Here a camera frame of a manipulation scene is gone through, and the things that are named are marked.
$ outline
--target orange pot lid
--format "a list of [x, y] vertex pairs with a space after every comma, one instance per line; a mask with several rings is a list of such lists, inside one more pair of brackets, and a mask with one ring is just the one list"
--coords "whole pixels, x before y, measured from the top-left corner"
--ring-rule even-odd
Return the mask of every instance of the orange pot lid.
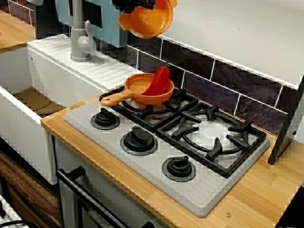
[[153, 38], [163, 33], [171, 24], [176, 0], [156, 0], [153, 10], [135, 7], [131, 14], [123, 13], [118, 23], [140, 38]]

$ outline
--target faucet handle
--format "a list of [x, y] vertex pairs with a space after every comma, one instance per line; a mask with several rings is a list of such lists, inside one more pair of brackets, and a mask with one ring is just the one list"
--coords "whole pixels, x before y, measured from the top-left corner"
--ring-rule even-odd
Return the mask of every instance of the faucet handle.
[[92, 37], [91, 32], [91, 22], [89, 20], [85, 23], [85, 31], [87, 33], [87, 43], [86, 44], [80, 44], [79, 46], [85, 53], [93, 53], [96, 50], [96, 43], [94, 38]]
[[86, 29], [85, 31], [87, 33], [87, 36], [89, 38], [93, 38], [92, 37], [92, 32], [91, 32], [91, 22], [89, 20], [87, 20], [86, 23], [85, 23], [85, 29]]

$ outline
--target subway tile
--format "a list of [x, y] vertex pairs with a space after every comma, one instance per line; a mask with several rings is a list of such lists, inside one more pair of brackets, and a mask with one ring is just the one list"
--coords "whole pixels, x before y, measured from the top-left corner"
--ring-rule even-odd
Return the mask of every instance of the subway tile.
[[31, 20], [32, 26], [35, 26], [35, 12], [30, 10], [29, 14], [30, 14], [30, 20]]
[[31, 10], [34, 9], [34, 6], [32, 4], [29, 4], [27, 1], [25, 0], [18, 0], [18, 4], [25, 6], [26, 8], [29, 8]]
[[278, 101], [276, 107], [278, 109], [288, 113], [289, 107], [290, 107], [292, 101], [294, 100], [295, 94], [296, 94], [295, 89], [289, 88], [287, 86], [283, 86], [283, 90], [281, 92], [281, 95], [280, 95], [280, 98], [279, 98], [279, 101]]
[[158, 37], [151, 39], [142, 39], [134, 36], [131, 32], [129, 33], [128, 44], [134, 48], [137, 48], [143, 52], [146, 52], [157, 58], [160, 57], [161, 42], [162, 40]]
[[137, 50], [135, 50], [134, 48], [131, 47], [117, 48], [114, 47], [113, 45], [102, 42], [101, 52], [136, 68]]
[[241, 96], [236, 116], [278, 135], [287, 115], [265, 104]]
[[225, 112], [234, 113], [238, 94], [231, 90], [188, 72], [185, 74], [183, 88], [186, 89], [187, 93], [211, 105], [216, 105]]
[[210, 78], [214, 59], [179, 45], [163, 41], [161, 58], [204, 78]]
[[28, 24], [30, 24], [29, 9], [14, 2], [9, 2], [10, 14]]
[[[149, 56], [143, 52], [139, 52], [139, 70], [145, 73], [154, 73], [156, 68], [162, 66], [163, 64], [163, 61], [160, 61], [159, 59]], [[170, 80], [174, 83], [175, 87], [180, 88], [184, 71], [170, 64], [168, 65], [168, 68], [171, 73]]]
[[215, 62], [212, 81], [271, 106], [275, 106], [282, 87], [279, 83], [220, 61]]
[[9, 1], [8, 0], [0, 0], [0, 10], [10, 13], [9, 11]]

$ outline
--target red chili pepper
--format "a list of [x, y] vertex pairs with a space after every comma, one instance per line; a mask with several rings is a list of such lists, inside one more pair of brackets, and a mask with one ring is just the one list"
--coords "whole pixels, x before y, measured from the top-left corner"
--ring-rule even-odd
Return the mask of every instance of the red chili pepper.
[[170, 77], [170, 70], [165, 66], [159, 66], [154, 74], [150, 87], [142, 94], [145, 96], [156, 96], [167, 85]]

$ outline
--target gray faucet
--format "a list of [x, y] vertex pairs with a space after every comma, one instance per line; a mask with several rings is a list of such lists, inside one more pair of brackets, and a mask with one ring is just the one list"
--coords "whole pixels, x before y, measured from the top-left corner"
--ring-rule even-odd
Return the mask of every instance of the gray faucet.
[[96, 50], [96, 43], [91, 34], [91, 22], [84, 23], [83, 0], [73, 0], [73, 26], [71, 28], [71, 59], [85, 62], [91, 58], [90, 53]]

